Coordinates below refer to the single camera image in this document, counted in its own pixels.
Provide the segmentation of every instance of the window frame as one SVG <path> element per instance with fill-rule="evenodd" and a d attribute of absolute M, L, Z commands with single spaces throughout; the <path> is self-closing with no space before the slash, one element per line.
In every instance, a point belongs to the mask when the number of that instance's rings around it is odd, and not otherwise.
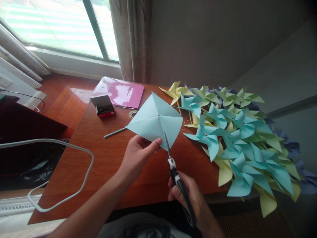
<path fill-rule="evenodd" d="M 119 64 L 119 61 L 111 60 L 108 57 L 106 46 L 105 46 L 105 43 L 104 43 L 103 38 L 102 38 L 102 34 L 101 34 L 101 31 L 99 28 L 98 20 L 96 18 L 91 0 L 82 0 L 82 1 L 83 1 L 84 6 L 85 6 L 85 9 L 86 9 L 90 24 L 92 26 L 93 32 L 95 34 L 98 46 L 100 48 L 101 54 L 103 56 L 102 58 L 97 57 L 97 56 L 91 56 L 91 55 L 86 55 L 86 54 L 77 53 L 77 52 L 73 52 L 73 51 L 62 50 L 62 49 L 57 49 L 57 48 L 53 48 L 53 47 L 49 47 L 49 46 L 42 46 L 42 45 L 22 41 L 19 38 L 19 36 L 10 28 L 10 26 L 2 18 L 0 18 L 0 24 L 2 24 L 24 46 L 32 46 L 32 47 L 36 47 L 36 48 L 40 48 L 40 49 L 44 49 L 44 50 L 56 51 L 56 52 L 60 52 L 60 53 L 66 53 L 66 54 L 71 54 L 71 55 L 75 55 L 75 56 L 86 57 L 89 59 L 96 59 L 96 60 L 101 60 L 101 61 L 105 61 L 105 62 Z"/>

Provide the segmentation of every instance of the sheer curtain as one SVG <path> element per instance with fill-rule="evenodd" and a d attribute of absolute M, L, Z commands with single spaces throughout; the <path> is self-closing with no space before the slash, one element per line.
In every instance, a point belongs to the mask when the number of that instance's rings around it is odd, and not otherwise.
<path fill-rule="evenodd" d="M 40 75 L 48 69 L 0 24 L 0 65 L 33 88 L 41 87 Z"/>
<path fill-rule="evenodd" d="M 152 0 L 109 0 L 122 77 L 148 83 Z"/>

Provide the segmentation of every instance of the window sill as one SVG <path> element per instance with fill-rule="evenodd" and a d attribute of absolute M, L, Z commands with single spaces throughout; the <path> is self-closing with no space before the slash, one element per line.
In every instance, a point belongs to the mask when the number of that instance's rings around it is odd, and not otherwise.
<path fill-rule="evenodd" d="M 90 59 L 72 54 L 34 48 L 30 49 L 40 58 L 52 73 L 100 80 L 101 77 L 122 79 L 118 63 Z"/>

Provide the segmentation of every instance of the cardboard box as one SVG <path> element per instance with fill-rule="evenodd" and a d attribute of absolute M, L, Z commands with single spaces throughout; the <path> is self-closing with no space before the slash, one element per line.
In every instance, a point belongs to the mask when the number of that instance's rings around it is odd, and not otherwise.
<path fill-rule="evenodd" d="M 90 98 L 90 100 L 96 107 L 96 114 L 98 117 L 102 118 L 116 113 L 108 95 L 93 97 Z"/>

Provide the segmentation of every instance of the wooden floor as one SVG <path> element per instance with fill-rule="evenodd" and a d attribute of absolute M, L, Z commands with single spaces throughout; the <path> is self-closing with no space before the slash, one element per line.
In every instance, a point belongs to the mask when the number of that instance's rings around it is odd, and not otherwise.
<path fill-rule="evenodd" d="M 41 81 L 40 91 L 47 96 L 41 114 L 68 126 L 60 139 L 70 139 L 76 129 L 98 80 L 51 74 Z"/>

